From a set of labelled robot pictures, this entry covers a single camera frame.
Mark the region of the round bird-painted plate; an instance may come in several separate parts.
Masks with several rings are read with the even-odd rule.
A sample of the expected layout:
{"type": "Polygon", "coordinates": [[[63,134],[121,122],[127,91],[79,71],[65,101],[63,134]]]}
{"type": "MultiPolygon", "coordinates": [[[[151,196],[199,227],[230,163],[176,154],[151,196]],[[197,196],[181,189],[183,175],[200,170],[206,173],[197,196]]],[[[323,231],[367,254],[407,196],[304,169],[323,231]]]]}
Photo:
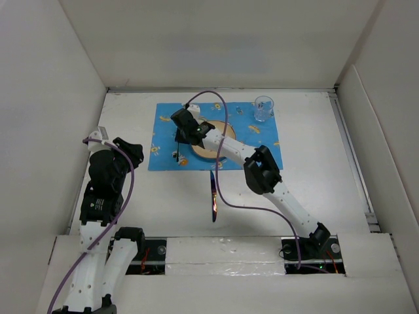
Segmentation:
{"type": "MultiPolygon", "coordinates": [[[[223,121],[208,120],[208,123],[214,125],[215,128],[220,132],[224,130],[225,123],[223,121]]],[[[226,136],[236,139],[236,132],[230,123],[227,124],[226,136]]],[[[217,148],[213,146],[210,148],[203,148],[198,145],[193,145],[192,151],[197,155],[197,157],[201,157],[205,160],[215,160],[217,156],[217,148]]]]}

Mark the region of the blue space-print cloth placemat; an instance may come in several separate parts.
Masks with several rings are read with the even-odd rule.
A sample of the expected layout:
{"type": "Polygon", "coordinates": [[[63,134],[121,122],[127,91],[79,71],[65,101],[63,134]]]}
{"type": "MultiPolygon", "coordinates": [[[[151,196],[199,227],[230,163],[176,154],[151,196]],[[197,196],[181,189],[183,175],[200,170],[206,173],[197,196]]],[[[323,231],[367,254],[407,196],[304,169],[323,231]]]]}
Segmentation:
{"type": "MultiPolygon", "coordinates": [[[[176,126],[171,115],[182,108],[181,103],[156,105],[153,136],[151,140],[149,171],[213,171],[215,160],[205,160],[192,151],[188,144],[179,146],[179,162],[176,162],[176,126]]],[[[236,132],[236,140],[252,147],[264,145],[271,151],[278,167],[283,168],[280,140],[276,120],[272,115],[266,122],[254,118],[251,102],[228,102],[228,123],[236,132]]]]}

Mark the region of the iridescent table knife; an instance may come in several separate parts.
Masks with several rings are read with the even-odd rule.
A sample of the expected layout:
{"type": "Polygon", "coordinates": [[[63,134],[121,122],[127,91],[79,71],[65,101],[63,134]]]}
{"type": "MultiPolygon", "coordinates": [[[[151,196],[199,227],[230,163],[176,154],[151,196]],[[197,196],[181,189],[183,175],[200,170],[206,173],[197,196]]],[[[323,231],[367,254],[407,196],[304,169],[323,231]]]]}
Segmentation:
{"type": "Polygon", "coordinates": [[[215,223],[217,220],[217,187],[215,183],[215,175],[213,171],[210,174],[210,185],[211,185],[211,219],[215,223]]]}

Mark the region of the clear plastic cup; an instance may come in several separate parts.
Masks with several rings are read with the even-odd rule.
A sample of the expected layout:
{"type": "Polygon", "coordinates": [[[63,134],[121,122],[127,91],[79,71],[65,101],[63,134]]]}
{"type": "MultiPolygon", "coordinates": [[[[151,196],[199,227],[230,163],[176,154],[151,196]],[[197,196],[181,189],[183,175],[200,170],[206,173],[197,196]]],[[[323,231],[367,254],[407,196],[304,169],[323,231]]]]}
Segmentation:
{"type": "Polygon", "coordinates": [[[268,96],[259,96],[254,102],[254,118],[258,122],[266,122],[273,113],[274,101],[268,96]]]}

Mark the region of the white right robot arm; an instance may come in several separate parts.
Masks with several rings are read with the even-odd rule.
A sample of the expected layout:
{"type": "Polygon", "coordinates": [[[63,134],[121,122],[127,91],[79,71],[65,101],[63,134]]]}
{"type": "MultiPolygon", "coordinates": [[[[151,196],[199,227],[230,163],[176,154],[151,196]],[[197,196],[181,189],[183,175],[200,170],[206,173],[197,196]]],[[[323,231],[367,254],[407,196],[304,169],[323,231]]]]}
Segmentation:
{"type": "Polygon", "coordinates": [[[198,123],[187,109],[174,112],[171,120],[183,142],[217,151],[242,166],[247,187],[268,199],[291,223],[303,240],[302,249],[306,255],[316,258],[325,252],[331,235],[329,230],[290,193],[268,147],[252,147],[225,136],[209,122],[198,123]]]}

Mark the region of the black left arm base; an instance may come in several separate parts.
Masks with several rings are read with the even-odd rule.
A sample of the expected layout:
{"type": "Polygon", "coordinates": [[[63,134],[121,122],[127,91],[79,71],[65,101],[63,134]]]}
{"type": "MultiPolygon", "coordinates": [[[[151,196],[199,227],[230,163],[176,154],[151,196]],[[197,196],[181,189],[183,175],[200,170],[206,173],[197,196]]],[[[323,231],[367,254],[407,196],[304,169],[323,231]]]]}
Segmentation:
{"type": "Polygon", "coordinates": [[[166,253],[166,238],[147,238],[144,252],[137,253],[128,266],[126,275],[164,275],[166,253]]]}

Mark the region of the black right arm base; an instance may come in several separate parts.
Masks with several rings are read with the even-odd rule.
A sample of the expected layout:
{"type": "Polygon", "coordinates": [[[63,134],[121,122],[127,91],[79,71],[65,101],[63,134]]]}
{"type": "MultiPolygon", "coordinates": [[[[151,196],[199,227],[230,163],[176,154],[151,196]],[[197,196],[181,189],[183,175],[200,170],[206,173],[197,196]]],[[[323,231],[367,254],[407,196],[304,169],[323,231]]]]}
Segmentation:
{"type": "Polygon", "coordinates": [[[295,239],[283,237],[281,238],[281,244],[278,255],[284,261],[286,275],[346,274],[340,244],[336,235],[331,236],[325,247],[319,253],[314,254],[310,254],[300,240],[301,266],[299,268],[295,239]]]}

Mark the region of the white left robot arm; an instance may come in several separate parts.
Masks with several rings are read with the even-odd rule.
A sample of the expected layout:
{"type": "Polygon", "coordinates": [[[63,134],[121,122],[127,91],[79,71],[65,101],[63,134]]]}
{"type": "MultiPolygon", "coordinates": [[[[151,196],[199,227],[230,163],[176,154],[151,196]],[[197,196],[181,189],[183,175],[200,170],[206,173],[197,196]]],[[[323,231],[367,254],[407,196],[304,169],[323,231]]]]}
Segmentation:
{"type": "Polygon", "coordinates": [[[48,313],[116,313],[117,286],[131,261],[146,250],[142,228],[117,228],[130,200],[122,196],[124,182],[144,159],[142,145],[120,137],[83,142],[91,156],[79,216],[81,253],[56,289],[48,313]]]}

